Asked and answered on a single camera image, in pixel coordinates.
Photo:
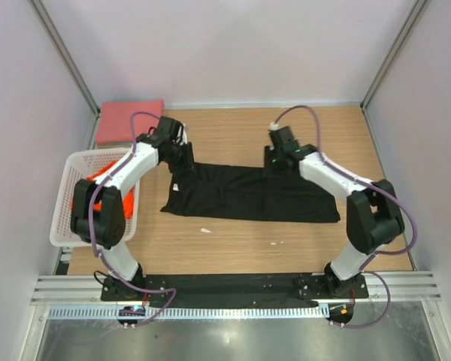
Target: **gray floor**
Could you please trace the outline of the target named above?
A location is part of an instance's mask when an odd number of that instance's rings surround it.
[[[359,304],[351,323],[373,320],[383,307]],[[381,323],[362,330],[339,329],[322,319],[166,321],[111,331],[115,327],[116,321],[49,321],[38,359],[439,360],[420,302],[394,303]]]

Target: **wall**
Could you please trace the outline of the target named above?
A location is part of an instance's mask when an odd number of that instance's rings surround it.
[[[451,0],[431,2],[368,109],[386,175],[416,215],[413,257],[451,313]]]
[[[0,2],[0,360],[16,360],[68,154],[92,124],[80,93],[23,0]]]
[[[44,0],[95,100],[359,103],[414,0]]]

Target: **wooden table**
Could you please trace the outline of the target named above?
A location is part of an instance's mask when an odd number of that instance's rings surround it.
[[[206,109],[166,111],[189,126],[197,162],[263,165],[263,147],[270,143],[268,125],[282,109]],[[324,152],[350,171],[382,177],[371,137],[359,107],[316,108],[322,124]],[[311,116],[293,111],[281,121],[290,125],[301,144],[316,143]],[[337,204],[339,223],[276,223],[179,217],[161,213],[171,175],[166,164],[141,180],[137,232],[128,242],[133,257],[149,274],[212,274],[320,272],[348,242],[346,208]],[[210,233],[201,232],[209,229]],[[402,237],[388,250],[404,247]],[[70,275],[90,275],[103,265],[89,247],[72,253]],[[378,256],[368,269],[411,270],[407,255]]]

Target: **orange cloth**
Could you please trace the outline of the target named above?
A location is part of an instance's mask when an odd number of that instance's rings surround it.
[[[90,177],[87,177],[87,180],[88,181],[93,181],[99,175],[104,174],[106,171],[108,171],[110,168],[112,168],[115,163],[117,163],[116,160],[114,160],[109,165],[107,165],[104,168],[102,168],[100,171],[98,171],[98,173],[95,173],[94,175],[91,175]],[[132,217],[132,215],[134,213],[134,193],[133,193],[133,188],[131,190],[129,190],[129,192],[126,194],[126,196],[124,197],[122,202],[123,202],[123,213],[125,214],[126,219],[129,219],[130,217]],[[102,208],[102,203],[101,202],[93,205],[94,211],[100,211],[101,208]]]

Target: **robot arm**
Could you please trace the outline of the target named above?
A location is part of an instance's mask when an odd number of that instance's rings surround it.
[[[374,253],[404,231],[399,207],[362,184],[373,184],[395,196],[393,186],[387,180],[373,183],[353,174],[321,156],[313,145],[300,147],[289,127],[272,130],[269,135],[273,147],[266,147],[266,169],[271,168],[275,174],[299,173],[347,206],[349,243],[325,267],[325,276],[332,294],[349,291],[350,285]]]
[[[105,182],[95,200],[101,202],[101,210],[93,214],[97,245],[107,264],[137,287],[143,286],[144,277],[141,266],[121,241],[126,230],[122,200],[141,177],[162,161],[171,170],[192,167],[192,143],[183,141],[183,130],[180,122],[161,117],[154,133],[139,135],[135,147],[111,169],[94,180],[79,180],[74,188],[71,231],[90,243],[89,203],[98,185]]]

